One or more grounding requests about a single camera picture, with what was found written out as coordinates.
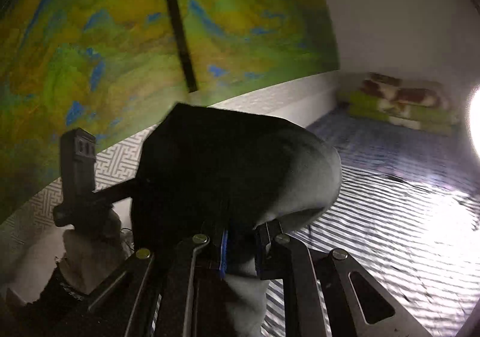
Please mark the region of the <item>gloved hand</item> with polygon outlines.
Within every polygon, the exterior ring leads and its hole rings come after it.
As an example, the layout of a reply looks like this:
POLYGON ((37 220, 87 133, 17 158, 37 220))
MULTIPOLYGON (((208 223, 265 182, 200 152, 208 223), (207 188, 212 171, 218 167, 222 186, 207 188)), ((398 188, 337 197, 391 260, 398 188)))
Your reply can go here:
POLYGON ((82 294, 91 293, 128 258, 121 235, 120 217, 110 210, 99 235, 66 230, 65 252, 58 267, 66 282, 82 294))

